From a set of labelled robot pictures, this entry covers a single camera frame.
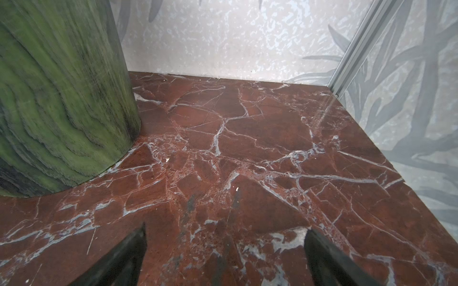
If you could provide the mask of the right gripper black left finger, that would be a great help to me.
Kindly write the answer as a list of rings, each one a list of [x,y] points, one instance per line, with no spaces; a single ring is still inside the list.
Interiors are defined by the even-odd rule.
[[[70,285],[136,286],[146,250],[146,225],[142,224]]]

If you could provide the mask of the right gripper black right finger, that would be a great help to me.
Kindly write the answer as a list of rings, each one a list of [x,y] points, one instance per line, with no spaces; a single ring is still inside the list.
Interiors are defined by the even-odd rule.
[[[316,230],[309,230],[304,251],[316,286],[378,286],[372,276]]]

